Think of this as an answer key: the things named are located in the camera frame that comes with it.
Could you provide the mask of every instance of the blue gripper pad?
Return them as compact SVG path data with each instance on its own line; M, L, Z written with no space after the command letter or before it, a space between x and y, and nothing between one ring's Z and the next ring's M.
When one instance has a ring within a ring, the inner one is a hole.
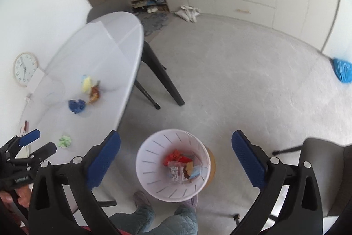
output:
M109 169L109 166L120 150L120 145L120 135L117 132L112 133L97 157L93 160L87 169L86 183L89 189L100 185L103 177Z
M18 145L22 147L29 145L30 143L34 142L38 138L40 138L40 131L33 130L30 133L20 137Z
M242 131L235 131L232 135L232 148L254 187L265 187L265 168L249 146L251 143Z

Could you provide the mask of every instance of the gray tile floor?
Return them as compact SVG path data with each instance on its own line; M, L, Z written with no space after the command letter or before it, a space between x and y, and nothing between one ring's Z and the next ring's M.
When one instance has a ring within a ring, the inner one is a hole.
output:
M197 23L173 20L150 45L186 104L177 106L141 65L138 80L161 110L133 90L119 127L122 147L103 181L118 201L117 207L105 209L108 215L134 211L132 194L140 186L136 153L143 140L161 129L194 134L216 158L214 181L199 194L202 235L229 234L235 227L232 215L243 217L259 193L231 149L235 130L241 129L267 154L300 145L307 136L351 143L352 86L337 80L329 59L297 39L239 20L201 15ZM295 164L298 156L280 158ZM154 225L177 206L156 199L152 203Z

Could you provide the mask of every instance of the green crumpled paper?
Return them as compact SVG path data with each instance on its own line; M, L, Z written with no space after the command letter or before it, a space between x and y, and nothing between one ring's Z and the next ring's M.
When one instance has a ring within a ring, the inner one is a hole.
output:
M68 148L71 145L71 138L68 136L62 136L61 139L59 139L59 144L57 145L60 148Z

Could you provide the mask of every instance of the person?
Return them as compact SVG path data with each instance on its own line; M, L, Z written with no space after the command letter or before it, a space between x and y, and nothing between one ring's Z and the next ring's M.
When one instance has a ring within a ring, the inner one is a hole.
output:
M18 203L28 208L31 199L31 190L28 186L23 186L16 190L19 199ZM10 209L13 202L12 197L7 192L1 191L0 198L4 205ZM132 214L116 213L110 217L111 222L117 229L124 231L123 234L130 235L197 235L198 223L196 208L198 195L190 200L184 201L177 208L173 216L165 219L158 227L147 232L155 218L155 212L150 201L143 191L137 191L133 195L136 211ZM13 214L15 221L21 225L21 220Z
M32 191L30 190L29 186L26 185L16 189L16 193L19 196L18 203L25 208L29 208L29 203L31 201L31 194L32 194ZM0 191L0 198L4 203L5 207L8 210L11 210L11 203L13 202L11 195L5 191ZM15 213L12 213L12 216L13 216L13 219L17 222L17 224L21 226L20 218ZM26 227L22 227L22 229L25 233L28 234L28 230Z

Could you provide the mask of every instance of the red clothing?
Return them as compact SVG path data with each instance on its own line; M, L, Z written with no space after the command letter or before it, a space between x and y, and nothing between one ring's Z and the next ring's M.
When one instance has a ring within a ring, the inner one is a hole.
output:
M87 230L89 230L89 231L90 231L90 229L89 229L89 227L88 227L88 226L86 226L86 227L82 227L82 228L87 229ZM127 232L122 231L122 230L120 230L120 229L118 229L118 230L121 232L121 234L122 234L122 235L131 235L130 233L127 233Z

